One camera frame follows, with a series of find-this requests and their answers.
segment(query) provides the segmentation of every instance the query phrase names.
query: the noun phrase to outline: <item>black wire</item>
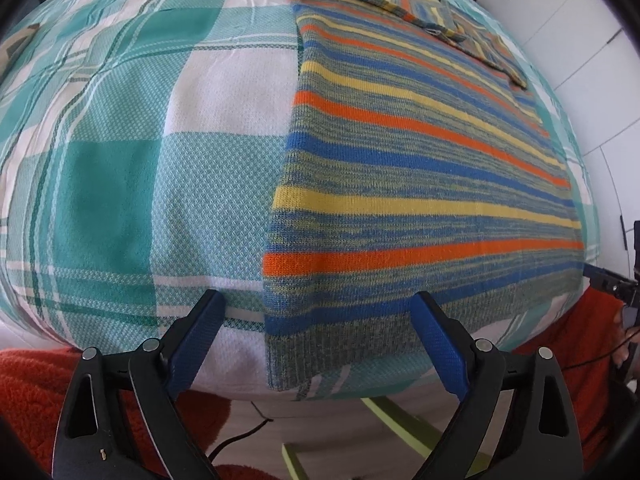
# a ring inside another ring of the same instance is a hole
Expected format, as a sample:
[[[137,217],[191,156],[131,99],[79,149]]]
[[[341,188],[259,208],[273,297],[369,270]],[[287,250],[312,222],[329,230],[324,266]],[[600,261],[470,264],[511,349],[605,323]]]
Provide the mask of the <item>black wire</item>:
[[[595,363],[597,361],[601,361],[602,359],[606,359],[607,357],[610,357],[613,354],[613,352],[615,352],[619,348],[622,348],[625,344],[627,344],[629,341],[631,341],[631,339],[634,338],[639,333],[640,333],[640,328],[638,330],[636,330],[635,332],[633,332],[632,335],[627,337],[622,343],[620,343],[618,346],[616,346],[611,352],[608,352],[608,353],[606,353],[604,355],[598,356],[598,357],[593,358],[593,359],[589,359],[588,361],[577,363],[575,365],[565,366],[564,368],[561,368],[561,370],[563,372],[565,372],[567,370],[573,370],[574,368],[580,368],[581,366],[590,365],[590,364]]]
[[[246,431],[245,433],[241,433],[239,435],[233,436],[231,438],[228,438],[228,439],[220,442],[220,444],[218,444],[216,446],[216,449],[214,449],[207,456],[207,458],[209,459],[210,462],[213,462],[213,460],[220,453],[220,451],[225,449],[225,447],[228,446],[229,444],[233,444],[234,442],[237,442],[238,440],[242,440],[244,438],[247,438],[248,436],[252,436],[252,434],[257,433],[257,431],[260,431],[264,426],[266,426],[268,422],[273,422],[272,418],[269,418],[269,417],[264,416],[262,414],[262,412],[258,409],[258,406],[256,406],[253,401],[251,402],[251,405],[255,408],[255,411],[258,412],[258,415],[260,415],[264,420],[260,424],[258,424],[255,428],[253,428],[252,430]]]

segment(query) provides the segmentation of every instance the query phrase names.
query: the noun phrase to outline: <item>wooden floor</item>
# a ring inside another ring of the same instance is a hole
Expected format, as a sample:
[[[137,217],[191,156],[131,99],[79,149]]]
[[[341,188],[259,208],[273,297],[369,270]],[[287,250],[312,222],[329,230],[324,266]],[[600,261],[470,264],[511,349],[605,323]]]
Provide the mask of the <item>wooden floor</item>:
[[[443,430],[458,405],[439,381],[391,396],[412,415]],[[504,392],[481,450],[493,453],[504,425],[510,392]],[[231,444],[214,464],[243,464],[289,479],[280,453],[282,443],[295,444],[310,480],[411,479],[423,459],[395,436],[359,399],[309,400],[305,402],[256,402],[265,416],[274,419],[258,433]],[[231,416],[221,441],[254,428],[262,419],[245,401],[232,403]]]

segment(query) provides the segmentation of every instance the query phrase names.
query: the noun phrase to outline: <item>plaid tablecloth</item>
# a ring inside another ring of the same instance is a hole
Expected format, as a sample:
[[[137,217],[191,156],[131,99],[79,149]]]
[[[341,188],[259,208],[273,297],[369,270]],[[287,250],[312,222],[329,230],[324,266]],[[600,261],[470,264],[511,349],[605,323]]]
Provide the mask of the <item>plaid tablecloth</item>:
[[[503,38],[566,158],[587,259],[598,229],[571,126]],[[131,349],[215,287],[228,309],[196,387],[266,386],[261,262],[302,47],[288,0],[48,0],[0,86],[0,312],[84,348]],[[581,291],[483,328],[513,348]],[[388,394],[431,380],[423,352],[351,364],[278,396]]]

